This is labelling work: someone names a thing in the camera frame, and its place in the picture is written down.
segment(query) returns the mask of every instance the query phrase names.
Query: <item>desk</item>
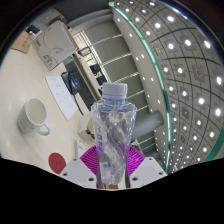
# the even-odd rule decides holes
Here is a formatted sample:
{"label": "desk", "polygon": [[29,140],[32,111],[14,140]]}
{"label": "desk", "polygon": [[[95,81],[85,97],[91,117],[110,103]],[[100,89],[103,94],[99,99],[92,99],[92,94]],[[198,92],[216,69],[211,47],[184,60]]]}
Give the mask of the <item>desk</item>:
{"label": "desk", "polygon": [[[75,140],[80,138],[77,127],[82,115],[77,110],[67,121],[45,80],[45,76],[59,76],[65,71],[63,63],[48,71],[32,46],[28,54],[9,50],[0,70],[0,152],[3,158],[53,173],[48,164],[51,153],[61,154],[66,163],[75,157]],[[17,125],[18,113],[31,97],[40,98],[47,108],[47,121],[51,126],[48,136],[26,136]],[[83,144],[85,151],[92,146],[84,140]]]}

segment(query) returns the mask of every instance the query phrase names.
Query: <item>bottle cap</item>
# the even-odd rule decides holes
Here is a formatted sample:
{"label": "bottle cap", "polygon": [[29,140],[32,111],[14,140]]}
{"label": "bottle cap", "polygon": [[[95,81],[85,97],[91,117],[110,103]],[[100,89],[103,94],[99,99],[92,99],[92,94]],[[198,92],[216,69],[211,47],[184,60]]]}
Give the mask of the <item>bottle cap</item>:
{"label": "bottle cap", "polygon": [[127,97],[128,85],[125,83],[103,83],[103,99],[124,100]]}

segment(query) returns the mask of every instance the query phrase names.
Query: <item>cable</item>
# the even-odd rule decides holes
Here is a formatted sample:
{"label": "cable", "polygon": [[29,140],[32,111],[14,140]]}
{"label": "cable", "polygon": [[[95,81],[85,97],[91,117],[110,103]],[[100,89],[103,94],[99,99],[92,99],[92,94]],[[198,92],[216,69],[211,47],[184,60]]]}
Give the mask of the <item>cable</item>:
{"label": "cable", "polygon": [[77,105],[77,107],[78,107],[80,113],[81,113],[82,115],[84,115],[83,112],[82,112],[82,110],[81,110],[80,107],[79,107],[79,104],[78,104],[76,98],[75,98],[75,93],[73,92],[72,81],[71,81],[71,80],[72,80],[72,75],[71,75],[70,71],[68,71],[68,83],[69,83],[70,89],[71,89],[71,91],[72,91],[73,98],[74,98],[74,100],[75,100],[75,102],[76,102],[76,105]]}

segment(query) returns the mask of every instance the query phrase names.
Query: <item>plastic water bottle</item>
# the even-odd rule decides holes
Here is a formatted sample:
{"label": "plastic water bottle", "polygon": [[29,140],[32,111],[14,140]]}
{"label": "plastic water bottle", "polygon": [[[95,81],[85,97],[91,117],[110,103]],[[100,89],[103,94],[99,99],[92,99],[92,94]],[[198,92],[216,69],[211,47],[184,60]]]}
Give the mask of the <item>plastic water bottle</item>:
{"label": "plastic water bottle", "polygon": [[137,111],[126,101],[127,91],[127,84],[103,83],[103,100],[91,107],[101,181],[106,185],[120,183],[126,169]]}

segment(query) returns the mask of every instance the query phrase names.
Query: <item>white mug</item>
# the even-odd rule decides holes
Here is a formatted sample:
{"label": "white mug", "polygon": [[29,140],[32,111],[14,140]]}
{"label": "white mug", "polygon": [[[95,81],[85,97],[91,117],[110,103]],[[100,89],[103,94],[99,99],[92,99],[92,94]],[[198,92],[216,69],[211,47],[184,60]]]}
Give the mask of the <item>white mug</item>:
{"label": "white mug", "polygon": [[[22,107],[18,116],[18,125],[20,130],[26,135],[39,133],[40,135],[49,135],[50,126],[47,123],[47,109],[43,102],[37,98],[31,98]],[[41,131],[45,126],[48,131]]]}

